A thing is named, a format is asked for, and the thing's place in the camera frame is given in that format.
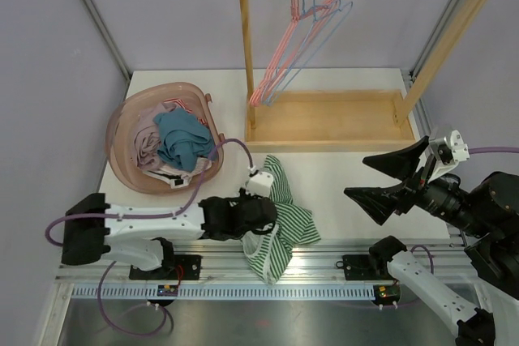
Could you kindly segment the wooden clothes rack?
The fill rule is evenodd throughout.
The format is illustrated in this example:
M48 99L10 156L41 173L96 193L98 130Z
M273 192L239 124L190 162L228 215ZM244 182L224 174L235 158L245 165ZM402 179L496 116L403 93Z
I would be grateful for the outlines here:
M255 84L249 0L239 0L247 82L247 144L253 152L384 152L409 146L416 140L413 109L486 1L464 1L408 92L389 82L370 82L368 69L352 82L345 80L345 72L301 70L306 89L279 92L281 77L290 72L281 55L300 24L297 13L303 1L290 0L289 27L264 79Z

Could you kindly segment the black white striped tank top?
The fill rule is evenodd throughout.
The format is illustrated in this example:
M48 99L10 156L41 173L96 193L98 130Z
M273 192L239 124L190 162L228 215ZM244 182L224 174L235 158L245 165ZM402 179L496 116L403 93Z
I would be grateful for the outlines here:
M173 169L166 165L155 170L145 170L144 174L165 182L171 189L181 189L189 186L193 177L192 173Z

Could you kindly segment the green white striped tank top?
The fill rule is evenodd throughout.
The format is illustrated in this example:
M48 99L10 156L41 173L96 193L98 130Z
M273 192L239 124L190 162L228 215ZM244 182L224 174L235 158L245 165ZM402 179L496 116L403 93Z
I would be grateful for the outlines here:
M277 209L277 226L267 235L246 233L241 243L250 269L264 283L274 285L288 267L293 248L318 242L320 233L312 212L294 202L289 179L280 160L268 155L263 168L275 177L269 198Z

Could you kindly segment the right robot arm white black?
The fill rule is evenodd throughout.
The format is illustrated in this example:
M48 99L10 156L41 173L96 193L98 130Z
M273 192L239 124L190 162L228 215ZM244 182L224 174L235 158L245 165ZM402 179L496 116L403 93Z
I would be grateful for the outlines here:
M455 335L458 345L518 343L518 177L496 171L470 192L451 172L473 149L456 130L425 136L363 163L399 182L392 187L350 187L345 195L378 225L418 207L475 238L464 251L482 281L490 309L479 308L438 280L394 236L369 249L368 268L378 278L406 284Z

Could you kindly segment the mauve pink tank top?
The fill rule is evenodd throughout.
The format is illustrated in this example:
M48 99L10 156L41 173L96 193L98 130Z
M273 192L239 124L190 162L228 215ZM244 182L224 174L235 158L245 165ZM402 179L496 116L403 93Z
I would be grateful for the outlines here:
M157 154L161 139L157 124L153 121L159 113L168 113L178 105L174 102L162 102L139 112L138 121L131 136L131 160L142 171L159 169L164 162Z

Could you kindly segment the pink translucent plastic basin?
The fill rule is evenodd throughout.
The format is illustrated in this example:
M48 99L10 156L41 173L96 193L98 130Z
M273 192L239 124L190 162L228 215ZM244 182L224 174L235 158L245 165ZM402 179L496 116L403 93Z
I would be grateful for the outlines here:
M145 174L131 158L132 139L141 112L171 98L181 99L194 115L204 119L216 143L225 139L217 131L208 106L212 101L211 96L192 83L164 83L126 98L110 117L105 136L105 153L114 176L133 191L154 195L177 194L194 189L199 182L199 176L195 176L188 186L174 189L169 183Z

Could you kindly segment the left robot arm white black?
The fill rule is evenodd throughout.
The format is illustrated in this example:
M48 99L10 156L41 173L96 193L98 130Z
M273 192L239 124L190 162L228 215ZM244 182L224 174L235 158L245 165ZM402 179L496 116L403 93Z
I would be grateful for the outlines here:
M273 201L245 191L187 208L124 207L94 193L66 212L61 262L82 266L110 260L135 268L139 280L150 275L164 280L177 266L177 241L239 240L247 233L268 235L276 226Z

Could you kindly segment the aluminium mounting rail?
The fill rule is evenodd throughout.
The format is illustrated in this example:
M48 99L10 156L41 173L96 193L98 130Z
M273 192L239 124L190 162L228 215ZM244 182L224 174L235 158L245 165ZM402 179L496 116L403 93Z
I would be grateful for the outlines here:
M253 241L171 242L156 238L137 253L130 246L119 253L103 247L98 254L63 249L66 269L127 269L130 280L234 280L245 278L274 285L283 279L392 280L384 262L371 259L373 241L284 243L278 237Z

